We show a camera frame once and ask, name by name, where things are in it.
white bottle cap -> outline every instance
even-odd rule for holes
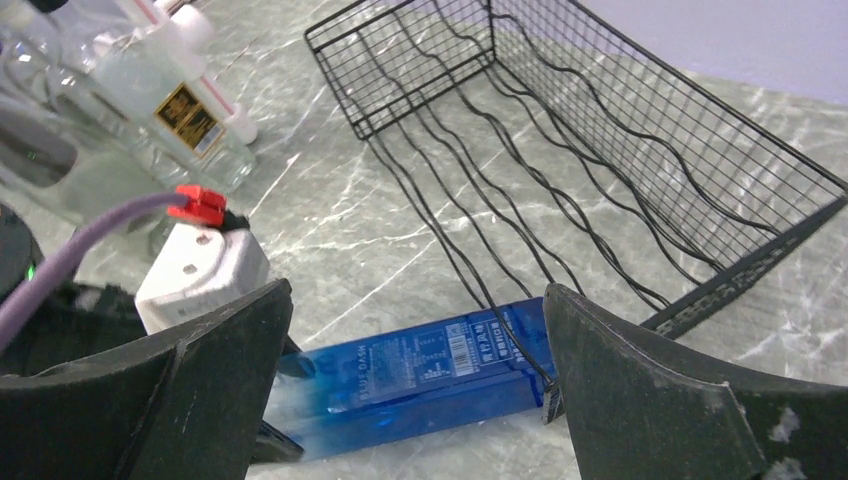
[[[190,50],[200,53],[206,50],[212,37],[215,35],[215,27],[200,10],[191,5],[183,5],[171,15],[171,20],[177,25],[180,35],[185,40]]]
[[[240,103],[235,104],[235,113],[224,121],[227,130],[233,132],[245,145],[250,145],[259,135],[259,127]]]

barcode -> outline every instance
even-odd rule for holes
[[[200,156],[205,155],[206,150],[208,150],[209,147],[211,147],[212,144],[215,143],[215,140],[218,140],[218,137],[221,136],[223,131],[224,129],[221,127],[221,125],[215,125],[214,127],[212,127],[211,130],[206,132],[206,135],[203,136],[203,139],[200,140],[200,143],[198,143],[197,146],[194,147],[194,151],[197,152],[197,154]]]
[[[465,335],[449,336],[448,345],[451,349],[451,357],[453,357],[454,376],[461,377],[463,375],[471,375],[474,373],[474,364],[471,363],[471,354],[468,352],[468,342],[465,341]]]

white plug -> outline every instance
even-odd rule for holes
[[[135,306],[148,335],[212,312],[265,285],[271,264],[249,230],[177,224]]]

bottle label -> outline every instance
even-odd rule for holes
[[[200,158],[225,131],[185,84],[180,84],[156,109],[156,116]]]

black device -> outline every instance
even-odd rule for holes
[[[848,388],[704,355],[562,285],[544,310],[583,479],[845,478]]]
[[[0,205],[0,295],[38,268],[38,243]],[[3,478],[243,479],[303,451],[262,422],[288,337],[277,280],[147,336],[133,296],[69,278],[0,356]]]
[[[0,203],[0,303],[35,272],[42,259],[26,223],[11,207]]]

